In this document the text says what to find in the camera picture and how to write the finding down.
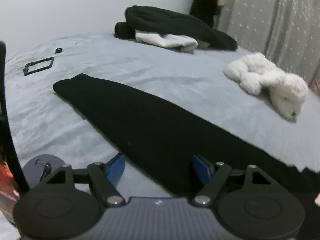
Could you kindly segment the cream and black sweatshirt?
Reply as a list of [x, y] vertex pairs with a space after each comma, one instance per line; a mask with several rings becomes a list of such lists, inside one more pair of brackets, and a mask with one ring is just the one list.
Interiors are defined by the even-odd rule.
[[299, 171], [174, 103], [121, 83], [79, 74], [54, 83], [53, 90], [177, 196], [191, 198], [202, 188], [196, 154], [240, 170], [257, 165], [303, 204], [298, 239], [319, 239], [318, 172]]

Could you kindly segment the smartphone with lit screen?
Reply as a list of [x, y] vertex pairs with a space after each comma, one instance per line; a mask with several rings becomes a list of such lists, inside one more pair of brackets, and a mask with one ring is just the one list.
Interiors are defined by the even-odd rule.
[[1, 212], [15, 225], [13, 209], [30, 188], [23, 174], [11, 137], [5, 100], [6, 46], [1, 42]]

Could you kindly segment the white plush dog toy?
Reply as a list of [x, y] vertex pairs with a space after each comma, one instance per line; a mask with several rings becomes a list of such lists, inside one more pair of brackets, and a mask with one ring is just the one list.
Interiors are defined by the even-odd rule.
[[283, 71], [262, 53], [232, 61], [223, 73], [249, 95], [258, 96], [263, 90], [268, 91], [274, 109], [290, 121], [300, 115], [309, 91], [302, 77]]

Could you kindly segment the pink folded quilt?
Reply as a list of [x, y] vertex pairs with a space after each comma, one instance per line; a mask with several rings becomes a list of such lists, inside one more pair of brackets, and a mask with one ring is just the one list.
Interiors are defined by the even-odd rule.
[[311, 86], [311, 90], [317, 95], [320, 96], [320, 74], [317, 74], [317, 76], [315, 77], [312, 86]]

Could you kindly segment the black and white garment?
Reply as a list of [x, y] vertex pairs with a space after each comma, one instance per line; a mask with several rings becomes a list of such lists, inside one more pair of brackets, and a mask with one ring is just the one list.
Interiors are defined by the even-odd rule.
[[146, 31], [161, 35], [184, 35], [207, 42], [218, 50], [236, 51], [238, 44], [234, 38], [215, 30], [202, 20], [191, 16], [157, 7], [134, 5], [125, 10], [126, 21], [114, 27], [115, 36], [133, 39], [134, 31]]

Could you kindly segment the grey dotted curtain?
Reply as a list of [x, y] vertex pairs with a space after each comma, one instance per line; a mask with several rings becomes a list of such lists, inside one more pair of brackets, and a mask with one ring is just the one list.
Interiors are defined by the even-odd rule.
[[319, 0], [225, 0], [215, 27], [309, 85], [319, 74]]

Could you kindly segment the black hanging coat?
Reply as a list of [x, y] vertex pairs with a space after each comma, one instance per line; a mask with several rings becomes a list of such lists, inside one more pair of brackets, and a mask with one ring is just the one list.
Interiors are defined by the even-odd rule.
[[189, 15], [194, 16], [211, 28], [214, 26], [214, 17], [220, 13], [225, 0], [193, 0]]

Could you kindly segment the black rectangular frame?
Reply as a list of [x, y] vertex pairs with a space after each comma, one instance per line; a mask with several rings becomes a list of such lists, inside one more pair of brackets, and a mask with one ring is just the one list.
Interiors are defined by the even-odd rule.
[[54, 59], [54, 57], [48, 57], [45, 59], [27, 63], [23, 68], [24, 76], [35, 74], [52, 68]]

